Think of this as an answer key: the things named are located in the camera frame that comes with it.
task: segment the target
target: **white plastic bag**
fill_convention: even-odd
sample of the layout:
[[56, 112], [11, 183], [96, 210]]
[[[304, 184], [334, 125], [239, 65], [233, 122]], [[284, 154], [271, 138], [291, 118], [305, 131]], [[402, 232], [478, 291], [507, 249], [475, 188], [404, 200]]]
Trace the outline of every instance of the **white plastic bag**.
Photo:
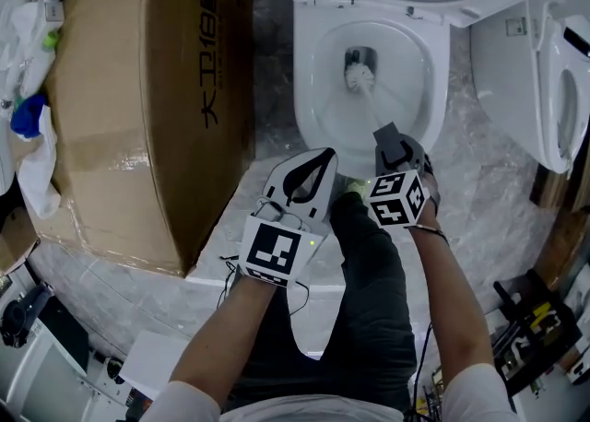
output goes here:
[[52, 126], [49, 106], [43, 106], [39, 118], [39, 131], [43, 137], [42, 145], [23, 158], [18, 169], [18, 184], [35, 214], [41, 219], [50, 217], [57, 211], [62, 199], [51, 184], [55, 168], [55, 144], [57, 135]]

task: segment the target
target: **leg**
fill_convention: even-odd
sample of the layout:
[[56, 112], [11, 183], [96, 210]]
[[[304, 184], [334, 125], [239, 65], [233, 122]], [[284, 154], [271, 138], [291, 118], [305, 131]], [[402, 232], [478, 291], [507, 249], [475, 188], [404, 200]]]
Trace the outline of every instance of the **leg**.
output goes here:
[[356, 193], [336, 201], [331, 223], [347, 287], [322, 362], [339, 394], [406, 412], [416, 350], [397, 249]]
[[[238, 271], [232, 286], [242, 277]], [[294, 394], [321, 393], [321, 365], [298, 349], [291, 329], [287, 290], [279, 287], [260, 324], [254, 348], [225, 410]]]

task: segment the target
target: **blue object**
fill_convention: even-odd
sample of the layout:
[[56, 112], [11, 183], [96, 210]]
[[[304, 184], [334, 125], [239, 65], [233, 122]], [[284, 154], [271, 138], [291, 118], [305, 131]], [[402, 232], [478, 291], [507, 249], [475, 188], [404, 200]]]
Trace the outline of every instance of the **blue object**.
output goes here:
[[45, 104], [45, 97], [41, 94], [26, 98], [12, 114], [10, 128], [25, 138], [39, 135], [39, 118]]

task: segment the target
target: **toilet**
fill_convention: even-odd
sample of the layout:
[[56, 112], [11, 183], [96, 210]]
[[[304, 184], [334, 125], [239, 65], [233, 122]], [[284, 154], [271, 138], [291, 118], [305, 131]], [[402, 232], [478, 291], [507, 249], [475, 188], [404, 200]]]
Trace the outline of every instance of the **toilet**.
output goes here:
[[[428, 152], [441, 131], [450, 25], [466, 27], [523, 0], [293, 0], [294, 95], [309, 148], [332, 147], [338, 172], [375, 175], [375, 119]], [[374, 53], [373, 106], [347, 86], [347, 53]]]
[[471, 31], [482, 108], [557, 173], [572, 169], [588, 127], [589, 18], [590, 0], [527, 0]]

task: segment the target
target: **wire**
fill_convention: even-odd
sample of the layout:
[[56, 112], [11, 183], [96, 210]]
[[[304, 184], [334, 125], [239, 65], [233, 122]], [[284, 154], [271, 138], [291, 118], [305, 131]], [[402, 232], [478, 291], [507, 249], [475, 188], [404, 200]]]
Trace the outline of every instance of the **wire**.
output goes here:
[[410, 227], [414, 227], [416, 229], [424, 230], [425, 232], [429, 232], [431, 234], [438, 235], [439, 237], [442, 237], [444, 239], [444, 241], [446, 242], [447, 245], [449, 245], [449, 240], [446, 238], [446, 236], [444, 235], [442, 230], [434, 229], [432, 227], [422, 226], [421, 224], [414, 224], [413, 226], [410, 226]]
[[293, 315], [295, 315], [297, 312], [299, 312], [301, 309], [303, 309], [305, 306], [307, 306], [308, 301], [310, 300], [310, 289], [309, 287], [305, 286], [302, 282], [300, 281], [296, 281], [296, 283], [301, 286], [304, 287], [305, 290], [307, 291], [307, 296], [305, 297], [305, 302], [303, 302], [303, 305], [299, 308], [297, 308], [295, 311], [293, 311], [291, 314], [289, 314], [289, 317], [292, 317]]
[[258, 207], [258, 209], [255, 212], [252, 213], [252, 216], [258, 217], [258, 215], [265, 208], [266, 205], [272, 205], [275, 208], [275, 212], [278, 214], [278, 217], [273, 218], [271, 220], [271, 222], [278, 222], [280, 224], [280, 220], [284, 216], [293, 216], [299, 220], [299, 226], [294, 229], [297, 229], [297, 230], [304, 229], [305, 223], [303, 222], [301, 217], [297, 216], [296, 214], [286, 211], [280, 204], [275, 203], [274, 201], [270, 201], [270, 200], [266, 201], [264, 204], [262, 204], [260, 207]]
[[[239, 258], [239, 256], [238, 255], [235, 255], [235, 256], [220, 256], [219, 258], [221, 260], [225, 260], [225, 265], [228, 267], [228, 269], [230, 270], [230, 272], [225, 277], [225, 283], [223, 284], [223, 291], [221, 291], [221, 294], [219, 294], [218, 305], [217, 305], [216, 308], [218, 308], [219, 305], [221, 304], [221, 298], [223, 298], [223, 300], [225, 300], [225, 298], [228, 296], [228, 284], [230, 282], [231, 277], [235, 273], [237, 273], [237, 271], [238, 271], [238, 268], [236, 267], [236, 265], [233, 264], [230, 260], [237, 260]], [[310, 289], [309, 289], [309, 287], [306, 286], [306, 285], [304, 285], [301, 281], [296, 281], [296, 283], [299, 286], [305, 288], [305, 290], [307, 291], [307, 296], [305, 296], [305, 302], [303, 302], [303, 305], [300, 306], [299, 308], [297, 308], [291, 314], [289, 314], [289, 317], [295, 315], [297, 312], [299, 312], [301, 309], [303, 309], [305, 306], [307, 306], [307, 303], [310, 300]]]
[[428, 339], [431, 336], [432, 330], [432, 322], [428, 325], [428, 330], [426, 331], [426, 338], [424, 339], [424, 346], [422, 347], [422, 356], [420, 357], [420, 364], [418, 366], [418, 372], [416, 373], [416, 380], [414, 381], [414, 404], [412, 405], [412, 420], [414, 416], [426, 418], [427, 420], [431, 420], [429, 417], [425, 417], [422, 414], [419, 414], [416, 410], [416, 402], [418, 400], [418, 381], [420, 379], [420, 372], [422, 371], [422, 365], [424, 364], [424, 357], [426, 356], [426, 347], [428, 345]]
[[236, 256], [220, 256], [219, 258], [221, 260], [225, 260], [225, 265], [230, 269], [230, 272], [228, 273], [228, 275], [225, 278], [225, 283], [223, 285], [223, 291], [221, 291], [221, 294], [219, 294], [218, 305], [216, 308], [218, 308], [219, 304], [221, 304], [221, 298], [223, 298], [223, 300], [225, 300], [225, 298], [228, 296], [228, 283], [230, 282], [230, 278], [237, 271], [236, 265], [233, 264], [230, 260], [236, 260], [239, 257], [236, 255]]

